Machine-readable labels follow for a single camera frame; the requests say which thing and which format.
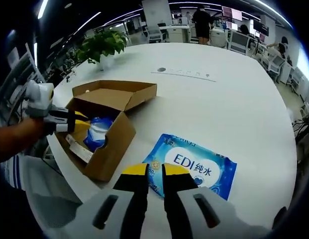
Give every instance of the wet wipes package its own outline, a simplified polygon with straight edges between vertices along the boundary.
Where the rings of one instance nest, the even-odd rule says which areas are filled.
[[[188,169],[195,183],[206,186],[228,199],[236,163],[193,142],[174,135],[163,134],[143,161],[149,163],[149,186],[164,197],[162,164],[171,163]]]

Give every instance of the office desk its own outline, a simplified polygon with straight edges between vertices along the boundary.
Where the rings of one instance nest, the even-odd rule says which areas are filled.
[[[63,81],[54,91],[53,102],[64,107],[74,86],[96,79],[158,84],[159,97],[129,115],[137,133],[108,184],[84,176],[56,137],[47,137],[60,170],[80,200],[87,201],[100,187],[112,187],[127,165],[142,162],[159,136],[171,133],[236,162],[229,202],[245,222],[270,228],[279,209],[290,204],[297,158],[286,106],[259,63],[225,49],[182,43],[127,47],[115,62],[113,69],[104,72],[84,62],[69,83]],[[215,82],[152,73],[160,67],[208,73]],[[162,199],[149,189],[148,202],[141,238],[152,233],[170,238]]]
[[[170,42],[189,42],[190,26],[189,25],[170,25],[160,26],[160,30],[167,30]]]

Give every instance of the robotic hand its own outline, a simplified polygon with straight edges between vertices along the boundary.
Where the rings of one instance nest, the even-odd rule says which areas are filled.
[[[76,124],[87,124],[89,119],[80,112],[56,107],[52,104],[54,85],[52,83],[38,84],[31,80],[27,84],[25,97],[27,99],[26,114],[31,118],[43,118],[46,123],[45,133],[73,132]]]

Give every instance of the ceiling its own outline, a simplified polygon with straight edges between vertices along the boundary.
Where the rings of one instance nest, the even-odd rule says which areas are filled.
[[[254,15],[264,14],[265,12],[270,16],[277,18],[277,24],[283,24],[284,27],[289,27],[281,18],[276,17],[272,12],[267,10],[261,4],[258,4],[257,0],[201,0],[202,2],[209,2],[220,4],[242,10]],[[89,18],[95,15],[97,12],[101,12],[97,17],[91,20],[83,29],[85,30],[101,26],[105,22],[112,20],[127,12],[140,9],[141,0],[129,0],[124,2],[104,2],[101,0],[48,0],[47,7],[41,19],[37,19],[37,15],[41,6],[42,0],[27,0],[27,1],[15,1],[13,7],[9,2],[6,2],[3,9],[9,11],[9,19],[6,19],[7,27],[3,30],[3,35],[7,36],[8,33],[15,29],[17,32],[17,40],[15,39],[15,45],[24,45],[28,42],[33,44],[35,31],[36,42],[38,42],[38,64],[42,64],[47,56],[53,56],[62,49],[62,45],[69,39],[78,28],[86,22]],[[282,6],[282,10],[291,10],[293,6],[286,4],[283,0],[276,0],[277,5]],[[180,6],[189,6],[188,3],[184,4],[171,4],[170,9],[177,9]],[[51,45],[57,40],[63,38],[59,44],[51,47]]]

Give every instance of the white plant pot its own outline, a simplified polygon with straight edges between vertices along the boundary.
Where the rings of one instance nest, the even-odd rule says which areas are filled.
[[[101,71],[111,68],[114,65],[114,57],[113,55],[100,55],[100,63],[98,63],[98,67]]]

